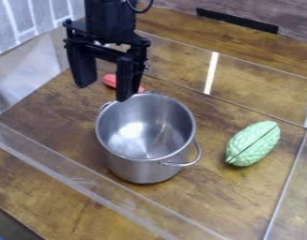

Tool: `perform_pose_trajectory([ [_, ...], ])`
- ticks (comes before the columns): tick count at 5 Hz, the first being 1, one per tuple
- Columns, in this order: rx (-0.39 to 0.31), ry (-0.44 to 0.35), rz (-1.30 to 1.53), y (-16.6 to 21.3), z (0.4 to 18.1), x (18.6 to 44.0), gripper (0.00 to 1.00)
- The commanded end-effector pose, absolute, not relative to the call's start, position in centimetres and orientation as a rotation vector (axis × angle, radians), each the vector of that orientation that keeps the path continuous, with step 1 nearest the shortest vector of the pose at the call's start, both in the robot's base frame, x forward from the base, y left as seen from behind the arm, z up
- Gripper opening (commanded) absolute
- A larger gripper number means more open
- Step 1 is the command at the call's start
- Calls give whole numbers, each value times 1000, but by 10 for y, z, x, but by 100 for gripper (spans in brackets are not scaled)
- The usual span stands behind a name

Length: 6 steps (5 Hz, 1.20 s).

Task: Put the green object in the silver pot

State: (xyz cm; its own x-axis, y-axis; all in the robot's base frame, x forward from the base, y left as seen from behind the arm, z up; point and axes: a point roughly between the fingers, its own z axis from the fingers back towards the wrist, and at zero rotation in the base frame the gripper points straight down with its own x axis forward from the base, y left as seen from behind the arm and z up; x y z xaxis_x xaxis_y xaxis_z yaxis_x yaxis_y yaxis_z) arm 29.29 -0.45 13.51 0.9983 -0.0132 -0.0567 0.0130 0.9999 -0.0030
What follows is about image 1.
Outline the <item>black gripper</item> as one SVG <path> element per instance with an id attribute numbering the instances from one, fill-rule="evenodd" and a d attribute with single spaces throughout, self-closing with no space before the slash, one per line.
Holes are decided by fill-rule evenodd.
<path id="1" fill-rule="evenodd" d="M 96 81 L 95 57 L 111 54 L 105 44 L 128 45 L 116 60 L 116 100 L 125 101 L 137 93 L 151 42 L 135 32 L 136 15 L 145 13 L 152 3 L 137 8 L 137 0 L 84 0 L 85 19 L 66 19 L 64 47 L 73 82 L 78 88 Z"/>

